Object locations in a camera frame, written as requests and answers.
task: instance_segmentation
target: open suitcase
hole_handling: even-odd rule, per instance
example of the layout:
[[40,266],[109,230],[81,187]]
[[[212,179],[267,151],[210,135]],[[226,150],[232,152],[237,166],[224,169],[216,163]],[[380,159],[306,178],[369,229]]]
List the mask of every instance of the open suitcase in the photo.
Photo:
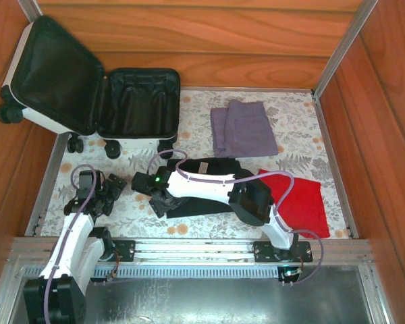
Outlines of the open suitcase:
[[58,134],[71,132],[71,153],[83,150],[78,135],[97,133],[111,159],[121,149],[170,149],[177,139],[175,70],[120,68],[105,75],[101,62],[47,16],[24,29],[1,97],[2,122],[26,118]]

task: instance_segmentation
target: red towel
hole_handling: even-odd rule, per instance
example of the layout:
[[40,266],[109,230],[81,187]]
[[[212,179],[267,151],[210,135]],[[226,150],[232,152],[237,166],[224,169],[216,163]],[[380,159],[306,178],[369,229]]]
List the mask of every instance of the red towel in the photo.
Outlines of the red towel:
[[[270,187],[275,203],[290,185],[290,179],[285,175],[271,175],[261,180]],[[320,238],[330,237],[319,182],[295,178],[294,187],[281,204],[279,214],[293,230],[310,230]],[[310,234],[301,235],[313,238]]]

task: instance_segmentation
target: wood grain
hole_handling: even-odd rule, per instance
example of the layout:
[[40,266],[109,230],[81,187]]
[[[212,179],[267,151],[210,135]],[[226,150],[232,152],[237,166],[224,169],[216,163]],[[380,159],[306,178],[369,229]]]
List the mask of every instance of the wood grain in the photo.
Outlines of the wood grain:
[[47,168],[55,134],[32,123],[0,207],[0,274],[14,237],[26,228]]
[[335,78],[327,85],[321,97],[321,106],[359,235],[370,239],[396,323],[405,323],[404,269],[387,231]]
[[362,0],[38,0],[45,5],[163,5],[355,12]]
[[313,88],[327,59],[256,55],[97,53],[106,70],[173,68],[182,86]]
[[380,0],[361,35],[405,135],[405,1]]
[[384,220],[405,268],[405,139],[360,39],[350,47],[336,78]]
[[351,13],[169,7],[43,9],[91,51],[258,53],[329,57]]
[[0,75],[28,21],[15,0],[0,0]]
[[[0,87],[27,19],[15,0],[0,0]],[[29,121],[0,123],[0,275],[11,243],[34,205],[53,143]]]

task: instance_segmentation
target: gray towel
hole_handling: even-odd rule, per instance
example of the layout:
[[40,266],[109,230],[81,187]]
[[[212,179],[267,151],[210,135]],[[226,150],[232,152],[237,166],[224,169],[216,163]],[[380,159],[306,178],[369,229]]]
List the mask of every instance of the gray towel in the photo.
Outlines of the gray towel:
[[232,100],[210,112],[215,157],[277,155],[277,145],[263,103]]

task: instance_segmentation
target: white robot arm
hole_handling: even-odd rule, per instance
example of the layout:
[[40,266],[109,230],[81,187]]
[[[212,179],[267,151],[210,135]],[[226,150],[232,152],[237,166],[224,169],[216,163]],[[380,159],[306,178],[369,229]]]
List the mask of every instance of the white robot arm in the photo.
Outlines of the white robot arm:
[[[242,171],[245,176],[252,175],[247,170],[242,169]],[[184,173],[190,178],[202,179],[204,182],[188,180],[176,170],[160,167],[155,175],[137,173],[132,180],[132,189],[152,196],[150,204],[158,217],[162,217],[168,210],[178,207],[183,199],[188,197],[216,200],[230,205],[241,221],[249,225],[260,226],[274,248],[287,250],[291,247],[294,234],[289,231],[292,229],[287,226],[279,213],[273,214],[274,204],[271,191],[262,181],[225,184],[228,180],[236,179],[237,174]],[[224,184],[213,183],[216,180],[220,180]]]
[[28,280],[24,286],[30,323],[45,323],[46,313],[52,323],[84,322],[90,277],[97,262],[107,260],[115,250],[109,230],[95,227],[95,222],[97,217],[111,213],[114,201],[126,186],[113,174],[101,184],[100,173],[96,171],[96,187],[89,194],[94,184],[93,172],[80,172],[80,187],[64,208],[67,216],[49,262],[38,278]]

